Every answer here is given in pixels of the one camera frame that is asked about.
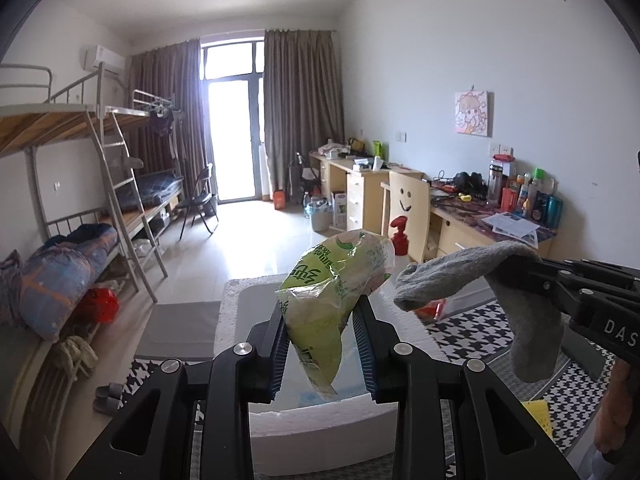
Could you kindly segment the person's right hand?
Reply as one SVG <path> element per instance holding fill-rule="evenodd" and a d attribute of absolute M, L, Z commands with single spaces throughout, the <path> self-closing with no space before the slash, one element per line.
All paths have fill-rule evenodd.
<path fill-rule="evenodd" d="M 623 446 L 626 427 L 634 412 L 634 397 L 638 391 L 638 368 L 617 359 L 602 399 L 594 435 L 594 445 L 602 454 L 617 451 Z"/>

